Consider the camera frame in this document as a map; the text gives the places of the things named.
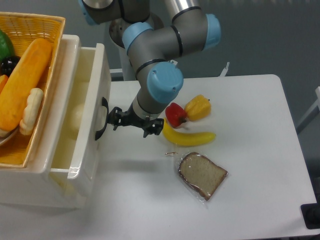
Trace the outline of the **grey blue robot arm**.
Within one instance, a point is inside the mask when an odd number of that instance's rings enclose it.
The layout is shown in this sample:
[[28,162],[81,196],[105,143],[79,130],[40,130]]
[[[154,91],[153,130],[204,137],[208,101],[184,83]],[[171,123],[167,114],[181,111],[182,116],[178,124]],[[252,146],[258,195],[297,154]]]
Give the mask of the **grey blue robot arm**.
[[79,5],[90,25],[120,21],[121,46],[140,84],[128,110],[109,110],[106,124],[134,126],[144,136],[159,135],[164,127],[160,114],[184,83],[172,60],[216,46],[222,34],[219,20],[204,13],[197,0],[165,1],[171,25],[158,29],[151,25],[147,0],[81,0]]

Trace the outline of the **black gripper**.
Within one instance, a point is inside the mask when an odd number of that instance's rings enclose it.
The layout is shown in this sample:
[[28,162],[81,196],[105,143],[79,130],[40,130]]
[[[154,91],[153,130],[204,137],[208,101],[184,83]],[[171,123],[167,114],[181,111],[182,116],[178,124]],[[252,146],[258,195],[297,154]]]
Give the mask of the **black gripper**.
[[139,117],[132,106],[128,110],[122,111],[118,106],[114,107],[107,116],[107,124],[113,127],[116,131],[119,126],[134,126],[143,129],[143,138],[149,135],[159,136],[164,128],[164,119],[156,118],[150,120],[149,117],[141,118]]

